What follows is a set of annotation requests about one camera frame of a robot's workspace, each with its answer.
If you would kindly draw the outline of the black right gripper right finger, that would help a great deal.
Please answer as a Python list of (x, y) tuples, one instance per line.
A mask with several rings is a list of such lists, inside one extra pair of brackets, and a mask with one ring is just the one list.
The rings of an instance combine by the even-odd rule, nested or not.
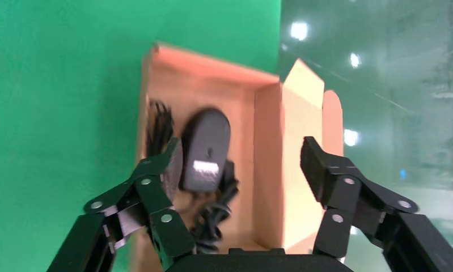
[(370, 181), (312, 136), (303, 139), (300, 167), (325, 210), (314, 255), (344, 258), (355, 227), (382, 250), (392, 271), (453, 271), (453, 247), (415, 202)]

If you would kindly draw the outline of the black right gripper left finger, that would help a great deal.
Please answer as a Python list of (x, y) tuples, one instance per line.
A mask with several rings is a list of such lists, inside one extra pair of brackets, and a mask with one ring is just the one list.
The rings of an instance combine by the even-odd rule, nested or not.
[(142, 227), (163, 271), (190, 256), (193, 238), (162, 188), (180, 146), (172, 137), (163, 153), (140, 160), (126, 181), (87, 202), (48, 271), (111, 271), (118, 248)]

